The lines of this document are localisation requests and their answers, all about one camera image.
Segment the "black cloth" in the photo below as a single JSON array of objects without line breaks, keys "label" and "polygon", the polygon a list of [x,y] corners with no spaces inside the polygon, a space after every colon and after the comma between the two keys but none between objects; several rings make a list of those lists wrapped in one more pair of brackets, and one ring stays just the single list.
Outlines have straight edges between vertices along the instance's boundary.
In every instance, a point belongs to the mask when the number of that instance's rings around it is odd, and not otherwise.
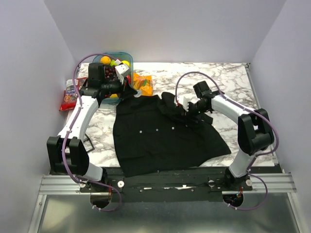
[{"label": "black cloth", "polygon": [[115,150],[126,177],[199,166],[231,151],[206,114],[187,117],[174,95],[128,98],[117,106]]}]

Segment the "purple cable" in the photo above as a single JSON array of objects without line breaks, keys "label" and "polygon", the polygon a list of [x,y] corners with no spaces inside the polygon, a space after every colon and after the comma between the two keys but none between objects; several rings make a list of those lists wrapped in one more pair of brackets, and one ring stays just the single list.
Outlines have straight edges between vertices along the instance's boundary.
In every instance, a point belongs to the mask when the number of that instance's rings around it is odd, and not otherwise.
[{"label": "purple cable", "polygon": [[[67,133],[66,133],[66,135],[65,135],[65,138],[64,138],[64,141],[63,141],[63,145],[62,145],[62,158],[63,158],[63,162],[64,162],[64,166],[65,166],[66,172],[67,172],[68,175],[72,178],[72,180],[73,180],[74,182],[76,182],[76,183],[81,183],[81,180],[77,179],[77,178],[73,175],[73,173],[70,171],[70,168],[69,168],[69,166],[68,166],[68,164],[67,164],[67,161],[66,161],[66,153],[65,153],[66,143],[67,143],[69,134],[70,134],[71,129],[72,129],[74,123],[76,122],[76,120],[77,120],[77,118],[78,118],[78,116],[79,116],[79,114],[80,114],[80,112],[81,112],[81,109],[82,109],[82,98],[81,98],[81,95],[80,95],[80,93],[79,93],[79,90],[78,90],[77,86],[75,85],[75,76],[76,76],[76,71],[77,71],[77,69],[79,68],[80,64],[81,64],[85,59],[87,59],[87,58],[89,58],[89,57],[92,57],[92,56],[96,56],[96,55],[99,55],[99,56],[100,56],[100,55],[102,55],[102,56],[107,56],[107,57],[110,57],[111,59],[116,60],[116,58],[114,58],[113,56],[110,56],[110,55],[105,54],[105,53],[93,53],[93,54],[91,54],[91,55],[89,55],[89,56],[86,56],[86,57],[82,58],[82,59],[78,62],[78,65],[75,67],[75,69],[74,69],[74,71],[73,71],[72,83],[73,83],[73,88],[74,88],[75,92],[76,92],[77,95],[78,95],[80,107],[79,107],[79,109],[78,109],[78,111],[77,111],[77,114],[74,116],[72,123],[69,125],[69,130],[67,131]],[[110,186],[110,185],[104,184],[104,183],[97,182],[97,181],[89,180],[89,182],[95,183],[95,184],[98,184],[98,185],[101,185],[101,186],[104,186],[104,187],[111,188],[111,189],[115,190],[115,191],[117,192],[117,194],[119,195],[119,204],[118,204],[117,207],[112,208],[112,209],[109,209],[109,210],[100,209],[100,208],[98,208],[98,207],[95,207],[96,209],[98,209],[98,210],[100,210],[100,211],[103,211],[103,212],[111,212],[111,211],[117,210],[117,209],[121,206],[122,197],[121,197],[120,192],[119,192],[116,188],[114,188],[114,187],[112,187],[112,186]]]},{"label": "purple cable", "polygon": [[264,188],[265,188],[265,190],[266,190],[266,194],[265,194],[265,196],[264,196],[263,201],[262,201],[261,203],[259,203],[257,206],[251,207],[251,208],[234,207],[234,206],[232,206],[232,205],[230,205],[230,204],[228,205],[228,207],[231,207],[232,209],[235,209],[235,210],[241,210],[241,211],[256,210],[256,209],[258,209],[259,207],[261,207],[261,206],[268,200],[268,187],[267,187],[267,184],[265,183],[265,181],[263,181],[263,179],[260,178],[259,176],[255,176],[255,175],[250,174],[250,173],[249,173],[248,175],[257,178],[257,179],[260,180],[260,181],[262,182],[262,184],[264,185]]},{"label": "purple cable", "polygon": [[267,155],[267,154],[273,153],[273,152],[275,152],[275,151],[277,150],[277,148],[278,148],[278,146],[279,146],[279,136],[278,136],[278,133],[277,133],[277,131],[276,131],[276,128],[275,128],[275,127],[270,123],[270,121],[269,121],[267,118],[265,118],[264,116],[260,115],[259,113],[254,112],[254,111],[252,111],[252,110],[250,110],[250,109],[244,108],[243,105],[241,105],[241,104],[239,104],[239,103],[236,103],[236,102],[232,101],[231,99],[228,99],[227,97],[225,97],[224,94],[221,92],[220,87],[217,85],[217,83],[216,83],[210,76],[208,76],[208,75],[205,74],[205,73],[199,72],[199,71],[191,71],[191,72],[185,73],[185,74],[183,74],[183,75],[178,79],[178,81],[177,81],[177,83],[176,83],[176,88],[175,88],[175,100],[176,100],[176,103],[178,103],[178,100],[177,100],[177,89],[178,89],[178,84],[179,84],[180,80],[181,80],[183,77],[185,77],[186,75],[189,75],[189,74],[200,74],[200,75],[203,75],[203,76],[207,77],[208,79],[210,79],[210,80],[214,83],[214,85],[215,85],[216,88],[218,89],[220,95],[221,95],[226,101],[229,101],[230,103],[234,104],[235,106],[237,106],[237,107],[239,107],[239,108],[241,108],[241,109],[244,109],[245,111],[247,111],[247,112],[249,112],[249,113],[252,113],[252,114],[256,115],[257,117],[260,117],[260,118],[263,119],[263,120],[271,127],[271,129],[273,130],[273,132],[274,132],[274,134],[275,134],[275,136],[276,136],[276,145],[275,145],[275,147],[274,147],[271,151],[269,151],[269,152],[263,152],[263,153],[256,154],[256,155],[254,156],[254,158],[253,158],[253,161],[249,164],[249,166],[248,166],[247,169],[246,169],[249,176],[255,177],[255,178],[259,179],[259,180],[263,183],[263,185],[264,185],[264,187],[265,187],[265,189],[266,189],[266,194],[265,194],[264,200],[263,200],[259,205],[255,206],[255,207],[252,207],[252,208],[237,208],[237,207],[234,207],[234,206],[232,206],[232,205],[229,205],[229,206],[230,206],[231,208],[233,208],[233,209],[242,210],[242,211],[255,210],[255,209],[261,207],[261,206],[267,201],[267,199],[268,199],[268,187],[267,187],[267,184],[263,181],[262,178],[260,178],[259,176],[255,176],[255,175],[253,175],[253,174],[250,174],[249,171],[250,171],[251,166],[253,165],[253,163],[255,162],[255,160],[256,160],[256,158],[257,158],[258,156]]}]

